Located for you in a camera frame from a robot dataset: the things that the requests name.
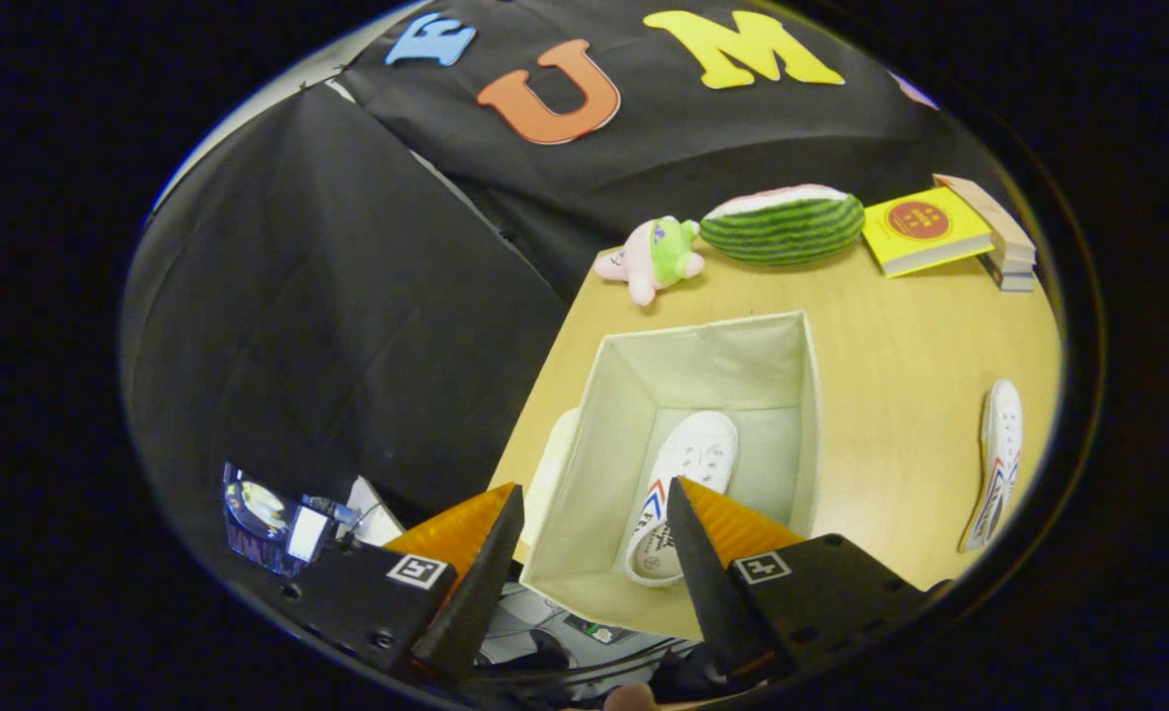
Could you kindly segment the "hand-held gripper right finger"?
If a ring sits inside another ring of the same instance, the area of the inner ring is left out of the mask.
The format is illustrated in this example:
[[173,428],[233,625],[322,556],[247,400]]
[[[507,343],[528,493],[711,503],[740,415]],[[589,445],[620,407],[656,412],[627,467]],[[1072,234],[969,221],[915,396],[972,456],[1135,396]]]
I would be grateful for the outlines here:
[[717,670],[812,676],[859,656],[931,603],[848,537],[782,523],[685,477],[667,490],[667,525]]

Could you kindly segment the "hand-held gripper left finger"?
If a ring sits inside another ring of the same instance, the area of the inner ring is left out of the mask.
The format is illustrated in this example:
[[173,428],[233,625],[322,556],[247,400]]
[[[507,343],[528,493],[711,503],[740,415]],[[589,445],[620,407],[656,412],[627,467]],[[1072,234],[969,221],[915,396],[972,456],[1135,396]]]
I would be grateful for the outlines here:
[[376,674],[462,682],[487,634],[524,527],[516,483],[383,545],[326,553],[283,585],[278,610]]

